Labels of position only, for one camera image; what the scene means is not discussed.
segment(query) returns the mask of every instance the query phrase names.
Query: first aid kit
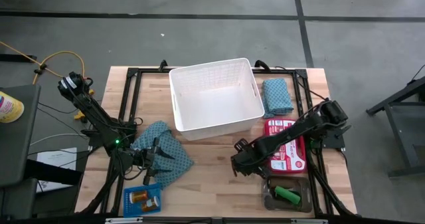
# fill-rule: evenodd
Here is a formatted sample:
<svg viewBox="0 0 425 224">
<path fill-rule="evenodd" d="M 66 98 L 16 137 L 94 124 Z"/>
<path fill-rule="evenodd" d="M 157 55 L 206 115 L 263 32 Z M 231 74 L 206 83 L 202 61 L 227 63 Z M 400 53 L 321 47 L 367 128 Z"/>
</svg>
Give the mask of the first aid kit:
<svg viewBox="0 0 425 224">
<path fill-rule="evenodd" d="M 264 135 L 271 136 L 286 128 L 295 121 L 283 119 L 267 120 L 264 124 Z M 305 144 L 303 137 L 294 139 L 280 146 L 279 150 L 270 158 L 270 170 L 272 173 L 301 173 L 306 166 Z"/>
</svg>

